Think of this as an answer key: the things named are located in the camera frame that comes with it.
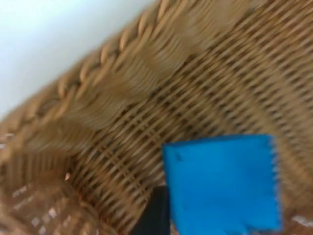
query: wicker basket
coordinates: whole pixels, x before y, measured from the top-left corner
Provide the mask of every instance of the wicker basket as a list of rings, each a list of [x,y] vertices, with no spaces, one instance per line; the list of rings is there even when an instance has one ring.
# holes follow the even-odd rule
[[[0,123],[3,230],[126,234],[162,143],[270,133],[283,234],[313,234],[312,23],[313,0],[151,6]]]

